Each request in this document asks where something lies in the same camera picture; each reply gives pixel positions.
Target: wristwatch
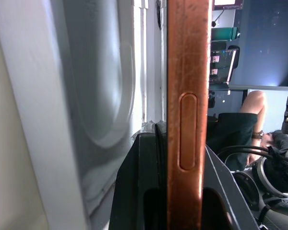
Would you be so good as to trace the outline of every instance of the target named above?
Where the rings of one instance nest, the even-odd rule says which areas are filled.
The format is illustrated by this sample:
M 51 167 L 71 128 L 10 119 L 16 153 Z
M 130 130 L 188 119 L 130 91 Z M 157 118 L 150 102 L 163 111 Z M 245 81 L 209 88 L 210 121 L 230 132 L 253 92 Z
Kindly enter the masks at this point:
M 263 137 L 264 137 L 264 132 L 262 130 L 260 132 L 252 134 L 252 139 L 262 140 Z

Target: green object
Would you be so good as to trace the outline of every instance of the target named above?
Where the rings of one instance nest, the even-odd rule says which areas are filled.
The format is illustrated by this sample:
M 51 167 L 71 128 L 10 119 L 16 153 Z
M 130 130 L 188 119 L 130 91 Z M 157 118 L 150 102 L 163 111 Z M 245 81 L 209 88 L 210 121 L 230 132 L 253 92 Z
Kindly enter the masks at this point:
M 227 28 L 213 28 L 211 30 L 212 41 L 232 41 L 239 38 L 239 28 L 227 27 Z

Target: person's arm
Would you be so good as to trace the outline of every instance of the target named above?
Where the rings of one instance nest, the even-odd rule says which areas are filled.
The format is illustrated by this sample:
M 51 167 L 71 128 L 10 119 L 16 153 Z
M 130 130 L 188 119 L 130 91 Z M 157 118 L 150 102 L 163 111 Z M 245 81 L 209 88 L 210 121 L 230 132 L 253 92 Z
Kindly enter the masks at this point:
M 245 99 L 243 106 L 240 109 L 240 112 L 258 115 L 257 123 L 254 125 L 253 128 L 254 133 L 258 133 L 263 129 L 266 110 L 267 110 L 267 102 L 265 93 L 262 91 L 253 91 L 249 93 L 248 97 Z M 252 139 L 253 146 L 259 147 L 260 144 L 261 144 L 260 140 Z M 260 156 L 250 154 L 248 157 L 247 164 L 252 163 L 259 157 Z

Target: person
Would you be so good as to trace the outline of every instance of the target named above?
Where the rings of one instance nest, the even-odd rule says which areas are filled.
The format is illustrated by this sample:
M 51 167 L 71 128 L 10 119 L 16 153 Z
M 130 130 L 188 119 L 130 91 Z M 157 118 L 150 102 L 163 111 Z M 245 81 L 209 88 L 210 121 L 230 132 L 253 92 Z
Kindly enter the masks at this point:
M 236 145 L 264 148 L 273 146 L 278 150 L 287 150 L 288 135 L 280 130 L 263 133 L 266 111 L 265 93 L 262 91 L 249 93 L 239 113 L 219 114 L 217 121 L 208 122 L 207 146 L 216 154 L 225 147 Z M 227 159 L 226 165 L 231 171 L 242 171 L 259 158 L 260 156 L 255 154 L 234 154 Z

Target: computer monitor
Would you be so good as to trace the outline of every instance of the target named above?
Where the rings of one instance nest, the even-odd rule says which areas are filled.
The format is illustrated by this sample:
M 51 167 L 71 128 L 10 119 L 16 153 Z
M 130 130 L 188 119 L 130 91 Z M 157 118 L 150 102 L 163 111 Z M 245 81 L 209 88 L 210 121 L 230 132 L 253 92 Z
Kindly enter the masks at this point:
M 211 52 L 209 76 L 210 84 L 230 82 L 236 54 L 236 49 Z
M 243 0 L 214 0 L 214 11 L 219 10 L 241 10 Z

